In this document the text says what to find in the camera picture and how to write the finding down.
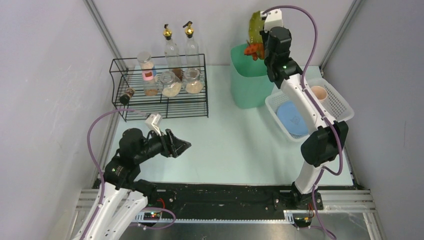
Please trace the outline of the green dotted plate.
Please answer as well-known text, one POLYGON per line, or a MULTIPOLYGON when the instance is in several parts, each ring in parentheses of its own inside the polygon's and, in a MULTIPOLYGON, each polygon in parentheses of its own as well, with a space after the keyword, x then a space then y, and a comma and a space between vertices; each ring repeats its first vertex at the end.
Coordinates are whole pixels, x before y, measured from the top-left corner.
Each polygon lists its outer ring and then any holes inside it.
POLYGON ((261 12, 256 11, 251 15, 248 24, 248 37, 249 43, 251 44, 262 44, 263 39, 260 32, 264 28, 265 21, 262 20, 261 12))

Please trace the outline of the small black cap spice bottle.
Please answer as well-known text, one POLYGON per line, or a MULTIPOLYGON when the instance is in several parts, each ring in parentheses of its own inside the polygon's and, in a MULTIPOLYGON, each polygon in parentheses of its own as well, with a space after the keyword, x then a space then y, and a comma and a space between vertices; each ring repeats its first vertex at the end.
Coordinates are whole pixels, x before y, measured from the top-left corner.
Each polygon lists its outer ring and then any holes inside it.
POLYGON ((133 87, 128 87, 125 92, 119 97, 119 102, 122 105, 128 105, 136 90, 133 87))

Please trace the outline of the pink lid spice shaker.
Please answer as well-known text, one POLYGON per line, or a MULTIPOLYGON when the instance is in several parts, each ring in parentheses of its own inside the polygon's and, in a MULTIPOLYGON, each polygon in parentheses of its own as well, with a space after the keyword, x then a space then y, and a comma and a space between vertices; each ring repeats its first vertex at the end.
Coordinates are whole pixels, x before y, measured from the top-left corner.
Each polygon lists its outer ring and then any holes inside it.
POLYGON ((158 94, 158 88, 155 76, 152 70, 142 70, 143 91, 146 96, 155 96, 158 94))

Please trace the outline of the black wire rack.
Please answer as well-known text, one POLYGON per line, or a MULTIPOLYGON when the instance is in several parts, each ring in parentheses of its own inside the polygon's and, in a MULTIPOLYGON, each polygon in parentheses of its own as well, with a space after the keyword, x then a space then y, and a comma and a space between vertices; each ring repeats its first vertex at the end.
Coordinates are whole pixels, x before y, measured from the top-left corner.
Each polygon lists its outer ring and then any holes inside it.
POLYGON ((141 67, 135 57, 114 58, 109 67, 112 79, 113 94, 111 102, 116 109, 134 109, 137 112, 160 113, 164 119, 208 117, 208 80, 206 70, 206 56, 200 54, 200 72, 204 87, 200 93, 186 92, 186 81, 179 94, 175 97, 162 95, 162 84, 157 82, 158 93, 146 96, 144 93, 143 75, 141 67), (128 105, 119 102, 120 96, 127 88, 134 88, 135 94, 128 105))

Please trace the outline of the round glass jar silver lid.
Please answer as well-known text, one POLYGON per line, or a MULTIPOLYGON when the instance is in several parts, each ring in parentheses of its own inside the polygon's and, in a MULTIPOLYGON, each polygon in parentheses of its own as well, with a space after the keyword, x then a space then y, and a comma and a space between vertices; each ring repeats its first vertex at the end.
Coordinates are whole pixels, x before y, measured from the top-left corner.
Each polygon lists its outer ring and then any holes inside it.
POLYGON ((167 98, 176 97, 182 88, 180 79, 172 72, 165 71, 160 75, 160 83, 162 84, 162 95, 167 98))

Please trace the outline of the pink mug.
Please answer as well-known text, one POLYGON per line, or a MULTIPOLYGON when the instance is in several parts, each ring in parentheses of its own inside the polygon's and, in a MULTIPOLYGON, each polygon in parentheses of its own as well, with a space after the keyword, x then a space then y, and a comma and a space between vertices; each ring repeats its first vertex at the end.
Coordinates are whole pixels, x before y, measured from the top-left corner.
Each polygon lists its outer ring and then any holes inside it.
POLYGON ((323 103, 328 98, 328 92, 324 87, 316 85, 312 86, 310 89, 320 103, 323 103))

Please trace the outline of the blue plate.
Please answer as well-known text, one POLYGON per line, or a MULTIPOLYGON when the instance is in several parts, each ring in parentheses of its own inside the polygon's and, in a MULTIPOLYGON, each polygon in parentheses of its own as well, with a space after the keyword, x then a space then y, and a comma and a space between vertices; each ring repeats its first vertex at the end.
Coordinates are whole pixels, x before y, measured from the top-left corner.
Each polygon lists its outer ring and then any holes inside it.
POLYGON ((297 136, 309 134, 305 120, 292 101, 287 101, 280 105, 276 115, 290 134, 297 136))

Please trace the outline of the tall jar blue label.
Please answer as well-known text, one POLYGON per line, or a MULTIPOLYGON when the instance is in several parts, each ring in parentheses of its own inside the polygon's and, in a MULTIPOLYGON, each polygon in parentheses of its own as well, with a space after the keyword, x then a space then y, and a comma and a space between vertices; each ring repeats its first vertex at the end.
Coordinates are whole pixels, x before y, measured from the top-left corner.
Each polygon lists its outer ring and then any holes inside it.
POLYGON ((153 70, 155 64, 152 61, 152 56, 147 51, 141 51, 137 55, 137 61, 142 70, 153 70))

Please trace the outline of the oil bottle gold spout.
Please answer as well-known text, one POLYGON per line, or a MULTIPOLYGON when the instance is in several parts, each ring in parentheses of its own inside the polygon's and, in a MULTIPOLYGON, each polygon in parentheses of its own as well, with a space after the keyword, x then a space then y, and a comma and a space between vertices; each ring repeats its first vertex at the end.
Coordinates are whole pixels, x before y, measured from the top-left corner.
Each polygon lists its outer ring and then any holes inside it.
POLYGON ((179 78, 179 81, 181 82, 183 80, 181 56, 178 46, 172 39, 172 31, 169 29, 168 24, 164 24, 164 30, 162 34, 165 38, 164 54, 168 68, 175 74, 176 77, 179 78))
POLYGON ((186 63, 188 68, 198 69, 200 71, 200 51, 199 45, 194 39, 193 22, 188 21, 184 26, 184 33, 186 36, 186 44, 184 47, 186 63))

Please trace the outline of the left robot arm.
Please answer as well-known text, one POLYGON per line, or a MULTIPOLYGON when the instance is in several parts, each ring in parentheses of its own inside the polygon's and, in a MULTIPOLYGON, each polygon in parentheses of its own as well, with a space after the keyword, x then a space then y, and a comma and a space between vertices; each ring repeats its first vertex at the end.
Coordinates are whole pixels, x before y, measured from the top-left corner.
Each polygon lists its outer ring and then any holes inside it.
POLYGON ((147 136, 138 128, 124 131, 119 148, 104 169, 95 204, 74 239, 118 240, 135 216, 157 200, 154 183, 135 180, 141 163, 157 155, 177 158, 191 146, 170 129, 160 134, 151 130, 147 136))

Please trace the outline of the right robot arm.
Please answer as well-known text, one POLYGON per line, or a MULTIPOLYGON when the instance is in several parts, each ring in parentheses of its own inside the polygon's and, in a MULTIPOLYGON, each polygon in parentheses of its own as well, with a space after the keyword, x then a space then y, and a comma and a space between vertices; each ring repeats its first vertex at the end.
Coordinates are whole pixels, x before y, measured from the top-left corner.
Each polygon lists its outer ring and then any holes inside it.
POLYGON ((324 171, 338 176, 343 170, 343 147, 349 127, 337 121, 319 103, 311 87, 306 84, 305 69, 290 57, 291 32, 282 26, 261 30, 264 64, 270 82, 294 103, 308 128, 308 138, 300 147, 304 159, 300 174, 292 184, 297 195, 313 194, 324 171), (338 171, 327 165, 339 158, 338 171))

